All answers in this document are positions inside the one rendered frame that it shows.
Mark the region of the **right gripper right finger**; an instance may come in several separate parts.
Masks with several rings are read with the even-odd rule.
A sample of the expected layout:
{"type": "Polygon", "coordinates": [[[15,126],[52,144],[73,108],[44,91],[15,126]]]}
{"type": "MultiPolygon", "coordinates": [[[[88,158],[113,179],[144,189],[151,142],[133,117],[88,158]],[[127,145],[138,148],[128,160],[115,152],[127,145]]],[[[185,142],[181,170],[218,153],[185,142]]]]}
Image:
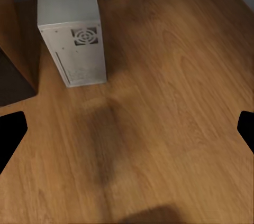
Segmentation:
{"type": "Polygon", "coordinates": [[[237,129],[254,153],[254,113],[242,111],[237,129]]]}

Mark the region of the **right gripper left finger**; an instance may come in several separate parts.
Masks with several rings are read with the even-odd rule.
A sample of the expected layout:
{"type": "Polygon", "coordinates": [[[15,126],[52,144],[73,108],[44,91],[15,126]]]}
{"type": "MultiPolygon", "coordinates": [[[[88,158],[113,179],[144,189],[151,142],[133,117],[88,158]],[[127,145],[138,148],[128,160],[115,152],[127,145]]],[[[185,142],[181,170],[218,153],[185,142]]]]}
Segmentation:
{"type": "Polygon", "coordinates": [[[28,130],[23,111],[0,117],[0,174],[28,130]]]}

